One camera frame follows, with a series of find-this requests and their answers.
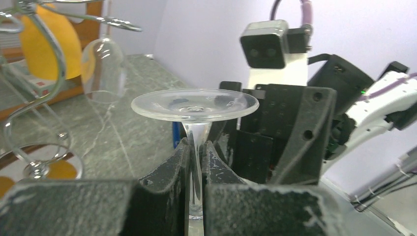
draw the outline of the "camera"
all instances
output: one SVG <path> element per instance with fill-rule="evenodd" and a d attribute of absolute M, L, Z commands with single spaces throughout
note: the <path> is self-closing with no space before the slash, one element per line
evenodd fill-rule
<path fill-rule="evenodd" d="M 288 23 L 284 20 L 250 23 L 240 44 L 252 68 L 283 69 L 289 54 Z"/>

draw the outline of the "chrome wine glass holder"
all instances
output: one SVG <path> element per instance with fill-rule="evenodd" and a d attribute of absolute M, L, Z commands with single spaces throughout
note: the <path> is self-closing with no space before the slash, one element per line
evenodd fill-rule
<path fill-rule="evenodd" d="M 8 69 L 8 62 L 6 58 L 0 54 L 0 63 L 1 63 L 1 79 L 4 84 L 10 88 L 10 90 L 17 95 L 17 97 L 24 103 L 24 106 L 12 112 L 5 122 L 3 123 L 3 136 L 5 140 L 5 144 L 11 149 L 11 151 L 22 161 L 28 163 L 28 175 L 32 178 L 43 178 L 46 176 L 46 170 L 48 169 L 48 165 L 61 160 L 64 158 L 67 153 L 69 152 L 69 148 L 71 146 L 71 135 L 66 127 L 66 125 L 61 121 L 59 116 L 51 109 L 50 106 L 47 105 L 47 102 L 51 101 L 55 96 L 58 95 L 60 89 L 65 83 L 65 78 L 67 74 L 67 68 L 65 66 L 65 57 L 62 51 L 60 44 L 58 43 L 57 39 L 55 38 L 54 34 L 48 29 L 46 24 L 42 21 L 42 19 L 37 15 L 36 8 L 43 7 L 49 11 L 52 11 L 56 14 L 60 14 L 67 17 L 79 18 L 83 20 L 92 20 L 99 22 L 101 24 L 107 24 L 108 26 L 116 27 L 123 30 L 129 31 L 136 31 L 141 32 L 142 29 L 138 26 L 131 24 L 128 21 L 124 21 L 121 19 L 117 19 L 114 17 L 101 17 L 101 16 L 92 16 L 92 15 L 78 15 L 78 14 L 71 14 L 66 12 L 61 12 L 57 9 L 51 8 L 45 4 L 47 3 L 91 3 L 103 0 L 12 0 L 12 7 L 0 10 L 0 24 L 3 20 L 8 19 L 12 24 L 12 27 L 1 27 L 0 26 L 0 34 L 18 34 L 24 30 L 23 24 L 20 20 L 18 20 L 14 14 L 21 14 L 27 16 L 34 25 L 39 29 L 39 31 L 44 35 L 44 37 L 49 42 L 50 46 L 53 49 L 55 54 L 55 58 L 57 60 L 58 65 L 58 74 L 57 80 L 54 87 L 51 91 L 43 96 L 39 96 L 36 92 L 30 89 L 28 82 L 21 78 L 20 76 L 15 76 L 9 69 Z M 13 76 L 15 79 L 23 85 L 26 92 L 30 93 L 33 96 L 33 100 L 29 101 L 25 98 L 23 94 L 21 94 L 8 80 L 8 76 Z M 58 122 L 60 128 L 54 130 L 49 122 L 45 119 L 45 117 L 37 111 L 38 107 L 43 107 L 45 110 Z M 22 150 L 21 147 L 16 145 L 15 141 L 12 138 L 12 126 L 14 123 L 14 119 L 25 114 L 27 112 L 33 112 L 38 119 L 40 119 L 50 130 L 54 130 L 56 133 L 57 139 L 60 142 L 65 142 L 63 147 L 65 148 L 62 151 L 61 147 L 58 146 L 58 150 L 54 157 L 47 161 L 34 161 L 31 160 L 29 155 Z"/>

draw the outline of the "white wall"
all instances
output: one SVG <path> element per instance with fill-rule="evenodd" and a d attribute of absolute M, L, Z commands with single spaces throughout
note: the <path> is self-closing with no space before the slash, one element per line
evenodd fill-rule
<path fill-rule="evenodd" d="M 144 30 L 137 33 L 111 29 L 112 39 L 127 55 L 153 53 L 167 2 L 168 0 L 113 0 L 111 16 L 130 21 Z M 104 15 L 107 13 L 107 4 L 108 0 L 104 1 Z"/>
<path fill-rule="evenodd" d="M 247 82 L 249 68 L 239 36 L 247 24 L 269 18 L 273 0 L 168 1 L 154 56 L 191 85 L 216 88 L 221 81 Z M 277 14 L 300 25 L 298 0 L 283 0 Z M 313 51 L 338 54 L 373 78 L 398 60 L 417 71 L 417 1 L 314 0 Z M 312 76 L 320 65 L 309 67 Z M 417 143 L 417 124 L 388 132 L 357 148 L 327 177 L 353 193 Z"/>

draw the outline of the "inverted wine glass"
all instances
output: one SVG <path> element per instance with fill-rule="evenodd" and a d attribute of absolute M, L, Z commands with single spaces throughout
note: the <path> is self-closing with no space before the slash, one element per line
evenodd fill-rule
<path fill-rule="evenodd" d="M 145 117 L 181 122 L 188 141 L 194 146 L 191 160 L 190 219 L 203 218 L 203 188 L 200 146 L 209 135 L 211 123 L 246 116 L 259 107 L 246 93 L 222 89 L 172 89 L 139 96 L 132 109 Z"/>

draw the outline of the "glass stem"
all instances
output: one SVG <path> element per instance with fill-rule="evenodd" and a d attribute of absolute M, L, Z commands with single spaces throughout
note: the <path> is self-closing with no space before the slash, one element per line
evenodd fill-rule
<path fill-rule="evenodd" d="M 194 146 L 194 155 L 191 160 L 191 192 L 190 192 L 190 217 L 203 217 L 203 181 L 201 171 L 200 147 L 206 143 L 209 136 L 211 122 L 207 123 L 182 123 L 190 145 Z"/>

